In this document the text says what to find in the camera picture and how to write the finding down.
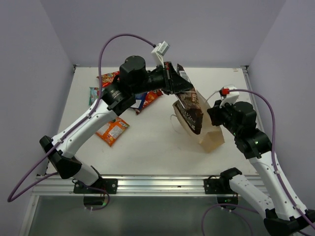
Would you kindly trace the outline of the brown paper bag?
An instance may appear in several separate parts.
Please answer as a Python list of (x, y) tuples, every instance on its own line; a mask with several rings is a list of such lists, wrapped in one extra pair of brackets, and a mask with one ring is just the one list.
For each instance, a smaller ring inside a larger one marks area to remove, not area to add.
[(197, 96), (203, 112), (202, 129), (199, 135), (194, 134), (190, 130), (185, 121), (181, 117), (178, 117), (179, 112), (175, 110), (175, 105), (173, 104), (172, 106), (178, 122), (185, 130), (185, 132), (191, 137), (193, 143), (198, 144), (200, 147), (202, 147), (205, 153), (210, 153), (223, 145), (225, 143), (225, 140), (221, 128), (218, 126), (213, 126), (211, 123), (210, 116), (207, 113), (207, 110), (210, 108), (208, 101), (200, 94), (199, 91), (197, 91)]

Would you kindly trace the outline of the brown chip bag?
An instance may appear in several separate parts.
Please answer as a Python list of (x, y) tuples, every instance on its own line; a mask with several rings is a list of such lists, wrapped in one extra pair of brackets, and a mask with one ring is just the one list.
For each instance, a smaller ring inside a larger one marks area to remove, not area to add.
[(176, 94), (176, 96), (178, 100), (174, 105), (175, 110), (179, 112), (178, 117), (185, 121), (194, 134), (199, 135), (202, 129), (203, 112), (196, 89), (194, 87), (189, 88)]

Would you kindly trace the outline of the red Doritos chip bag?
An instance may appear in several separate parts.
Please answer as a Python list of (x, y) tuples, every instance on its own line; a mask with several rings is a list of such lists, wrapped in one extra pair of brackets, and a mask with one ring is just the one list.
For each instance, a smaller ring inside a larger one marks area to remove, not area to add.
[(159, 98), (160, 96), (162, 96), (163, 93), (162, 91), (159, 89), (159, 90), (155, 90), (155, 91), (150, 91), (147, 93), (146, 97), (145, 97), (145, 100), (144, 100), (144, 103), (143, 103), (143, 106), (141, 109), (135, 109), (135, 113), (136, 115), (140, 114), (141, 111), (143, 109), (145, 109), (146, 107), (148, 107), (150, 104), (152, 104), (157, 98)]

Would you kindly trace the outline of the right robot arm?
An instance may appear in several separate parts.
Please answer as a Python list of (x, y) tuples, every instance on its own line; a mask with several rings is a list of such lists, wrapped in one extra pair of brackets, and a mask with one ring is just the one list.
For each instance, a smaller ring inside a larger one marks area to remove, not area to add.
[(256, 126), (256, 111), (248, 102), (221, 104), (207, 110), (214, 126), (222, 125), (233, 136), (237, 149), (249, 160), (266, 187), (264, 194), (237, 169), (220, 174), (219, 187), (225, 193), (240, 194), (262, 217), (272, 236), (290, 236), (315, 221), (315, 212), (297, 197), (272, 154), (268, 136)]

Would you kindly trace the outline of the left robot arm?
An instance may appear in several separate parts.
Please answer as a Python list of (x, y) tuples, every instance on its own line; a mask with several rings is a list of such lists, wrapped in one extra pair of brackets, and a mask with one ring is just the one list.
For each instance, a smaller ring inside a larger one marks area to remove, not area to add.
[(161, 90), (170, 95), (192, 88), (192, 83), (181, 77), (171, 62), (148, 71), (142, 57), (130, 56), (120, 66), (113, 82), (100, 89), (98, 100), (86, 112), (52, 138), (42, 137), (40, 145), (62, 179), (72, 177), (84, 183), (91, 193), (97, 193), (102, 187), (101, 176), (94, 167), (75, 157), (79, 148), (101, 127), (134, 105), (137, 94)]

